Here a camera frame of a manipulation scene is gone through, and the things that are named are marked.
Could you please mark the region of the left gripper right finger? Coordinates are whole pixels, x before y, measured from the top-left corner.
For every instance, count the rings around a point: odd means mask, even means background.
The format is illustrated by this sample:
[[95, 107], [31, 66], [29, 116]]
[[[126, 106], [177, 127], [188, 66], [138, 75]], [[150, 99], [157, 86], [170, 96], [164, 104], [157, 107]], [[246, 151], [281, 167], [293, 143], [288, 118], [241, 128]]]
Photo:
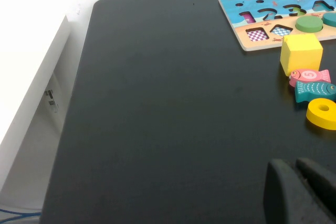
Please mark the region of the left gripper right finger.
[[296, 167], [320, 201], [330, 211], [335, 211], [335, 173], [308, 158], [298, 158]]

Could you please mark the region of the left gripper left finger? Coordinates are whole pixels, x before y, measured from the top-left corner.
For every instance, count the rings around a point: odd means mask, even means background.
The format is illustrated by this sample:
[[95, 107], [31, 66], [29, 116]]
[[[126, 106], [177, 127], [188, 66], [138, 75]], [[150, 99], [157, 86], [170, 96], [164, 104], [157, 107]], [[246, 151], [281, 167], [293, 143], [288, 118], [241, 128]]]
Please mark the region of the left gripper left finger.
[[267, 166], [263, 197], [266, 223], [335, 223], [330, 211], [292, 164], [272, 159]]

